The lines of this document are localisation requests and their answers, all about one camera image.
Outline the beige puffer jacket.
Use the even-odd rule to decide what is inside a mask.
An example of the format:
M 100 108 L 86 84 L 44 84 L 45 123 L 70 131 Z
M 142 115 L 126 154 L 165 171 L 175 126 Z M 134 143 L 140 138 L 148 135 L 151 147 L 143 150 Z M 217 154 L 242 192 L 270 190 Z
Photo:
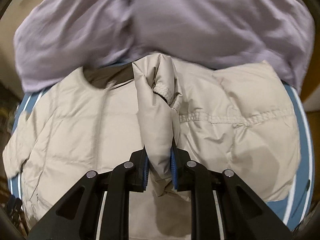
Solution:
M 211 70 L 161 53 L 120 67 L 78 68 L 23 111 L 3 151 L 21 176 L 28 228 L 88 171 L 146 149 L 150 177 L 130 195 L 131 239 L 190 239 L 190 194 L 174 190 L 170 148 L 233 170 L 262 200 L 283 200 L 300 163 L 292 101 L 266 62 Z

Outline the lavender pillow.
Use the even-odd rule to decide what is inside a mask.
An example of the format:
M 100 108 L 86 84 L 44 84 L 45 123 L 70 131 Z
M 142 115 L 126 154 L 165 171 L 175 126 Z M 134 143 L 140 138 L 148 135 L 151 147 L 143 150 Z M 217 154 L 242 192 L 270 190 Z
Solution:
M 267 61 L 300 90 L 314 35 L 302 0 L 43 0 L 16 30 L 15 64 L 25 92 L 153 51 L 212 69 Z

